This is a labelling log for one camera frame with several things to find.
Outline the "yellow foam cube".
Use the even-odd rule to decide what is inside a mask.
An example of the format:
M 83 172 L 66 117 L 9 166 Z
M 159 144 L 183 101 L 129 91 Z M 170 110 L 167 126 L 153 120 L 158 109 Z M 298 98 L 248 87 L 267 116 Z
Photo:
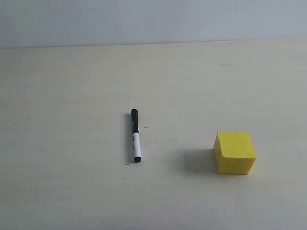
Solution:
M 218 132 L 213 151 L 220 174 L 247 175 L 257 158 L 248 132 Z

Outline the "black and white marker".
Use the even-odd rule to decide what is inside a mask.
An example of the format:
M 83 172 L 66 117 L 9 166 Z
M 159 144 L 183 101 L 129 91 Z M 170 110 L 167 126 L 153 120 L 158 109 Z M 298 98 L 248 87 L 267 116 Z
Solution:
M 132 123 L 132 140 L 133 140 L 133 160 L 139 163 L 142 160 L 141 156 L 141 143 L 138 124 L 138 110 L 131 110 L 131 123 Z

